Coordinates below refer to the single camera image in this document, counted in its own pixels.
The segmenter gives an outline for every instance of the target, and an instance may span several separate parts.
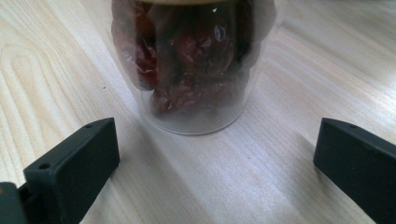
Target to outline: clear glass jar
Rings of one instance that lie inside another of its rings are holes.
[[[111,34],[143,115],[174,133],[211,133],[243,111],[273,0],[112,0]]]

